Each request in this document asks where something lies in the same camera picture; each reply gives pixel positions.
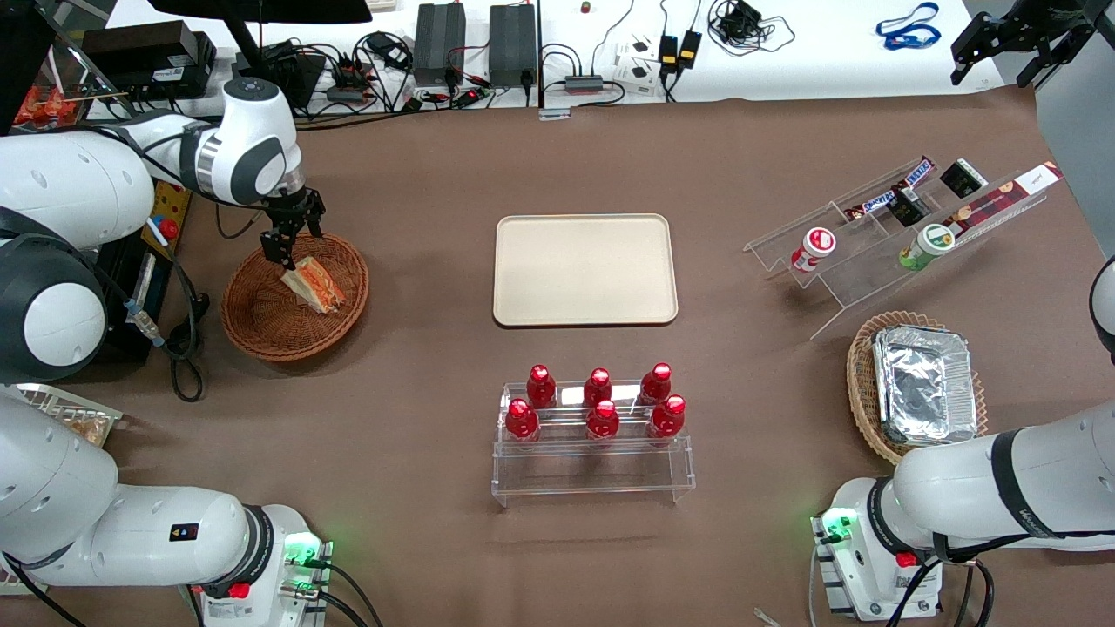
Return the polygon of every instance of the red plastic bottle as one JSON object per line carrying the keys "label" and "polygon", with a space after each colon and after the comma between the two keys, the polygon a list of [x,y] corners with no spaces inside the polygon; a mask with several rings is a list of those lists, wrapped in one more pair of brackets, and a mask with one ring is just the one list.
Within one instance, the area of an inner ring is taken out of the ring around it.
{"label": "red plastic bottle", "polygon": [[686,426],[686,399],[671,394],[647,421],[647,437],[673,437]]}
{"label": "red plastic bottle", "polygon": [[556,393],[558,384],[549,368],[542,364],[531,368],[531,377],[526,379],[526,398],[535,409],[556,406]]}
{"label": "red plastic bottle", "polygon": [[512,398],[507,406],[507,417],[504,421],[507,437],[513,442],[537,442],[539,415],[522,398]]}
{"label": "red plastic bottle", "polygon": [[670,395],[670,365],[667,363],[656,364],[655,367],[643,375],[642,386],[639,388],[639,405],[658,405]]}
{"label": "red plastic bottle", "polygon": [[595,407],[601,401],[612,399],[612,377],[608,370],[592,370],[589,380],[584,382],[584,406]]}
{"label": "red plastic bottle", "polygon": [[584,436],[589,440],[611,440],[620,431],[620,415],[615,403],[601,401],[584,421]]}

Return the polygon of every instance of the white container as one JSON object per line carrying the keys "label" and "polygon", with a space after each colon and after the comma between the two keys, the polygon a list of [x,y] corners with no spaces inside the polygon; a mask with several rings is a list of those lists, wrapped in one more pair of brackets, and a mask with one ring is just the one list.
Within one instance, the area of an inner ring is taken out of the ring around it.
{"label": "white container", "polygon": [[814,226],[802,238],[802,245],[789,258],[789,264],[798,272],[812,272],[817,263],[836,250],[836,235],[828,229]]}

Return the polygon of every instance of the acrylic stand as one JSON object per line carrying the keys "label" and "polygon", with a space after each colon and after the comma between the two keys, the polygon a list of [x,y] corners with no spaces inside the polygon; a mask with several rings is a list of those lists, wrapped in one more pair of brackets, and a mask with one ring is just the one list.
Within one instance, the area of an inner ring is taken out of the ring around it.
{"label": "acrylic stand", "polygon": [[[957,239],[956,248],[948,254],[934,260],[920,272],[913,272],[899,263],[899,253],[917,238],[921,229],[928,224],[940,223],[960,208],[985,195],[989,190],[1009,183],[1021,174],[1021,171],[1011,173],[998,181],[992,181],[989,185],[985,185],[963,199],[958,199],[938,179],[941,171],[939,165],[925,181],[915,187],[918,195],[925,201],[932,212],[917,224],[903,226],[885,206],[856,220],[850,221],[844,215],[843,210],[890,190],[919,162],[920,160],[913,161],[898,167],[744,247],[745,252],[755,253],[767,271],[786,271],[802,288],[806,288],[815,281],[822,283],[840,306],[840,311],[817,329],[809,339],[816,339],[850,309],[854,309],[861,315],[879,314],[884,300],[910,281],[921,277],[941,276],[948,267],[954,266],[985,243],[987,234],[992,229],[1046,200],[1047,192],[1043,190],[1004,209],[995,216],[966,231]],[[814,226],[823,226],[833,232],[836,237],[836,250],[827,258],[822,259],[813,272],[798,272],[789,264],[791,255],[802,244],[805,233]]]}
{"label": "acrylic stand", "polygon": [[504,417],[512,398],[526,398],[526,385],[508,383],[500,399],[492,453],[492,495],[507,507],[511,496],[671,492],[677,502],[696,488],[694,456],[685,430],[675,437],[648,438],[653,409],[638,405],[639,380],[613,380],[619,434],[602,443],[584,437],[589,409],[581,406],[584,382],[558,384],[558,406],[539,409],[537,442],[507,438]]}

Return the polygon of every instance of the power supply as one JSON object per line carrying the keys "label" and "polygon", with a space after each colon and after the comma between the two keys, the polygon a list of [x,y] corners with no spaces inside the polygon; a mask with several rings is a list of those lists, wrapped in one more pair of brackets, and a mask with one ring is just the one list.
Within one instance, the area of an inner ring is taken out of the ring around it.
{"label": "power supply", "polygon": [[449,67],[462,69],[465,51],[465,7],[419,4],[415,36],[414,77],[418,87],[445,85]]}
{"label": "power supply", "polygon": [[534,85],[539,66],[534,4],[496,4],[488,16],[488,76],[492,77],[492,85]]}

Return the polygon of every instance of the beige tray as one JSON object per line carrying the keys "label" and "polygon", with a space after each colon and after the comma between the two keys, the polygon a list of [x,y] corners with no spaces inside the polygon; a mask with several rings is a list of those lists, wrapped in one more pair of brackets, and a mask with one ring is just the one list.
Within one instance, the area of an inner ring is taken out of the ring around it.
{"label": "beige tray", "polygon": [[507,327],[673,320],[669,223],[657,213],[504,218],[492,315]]}

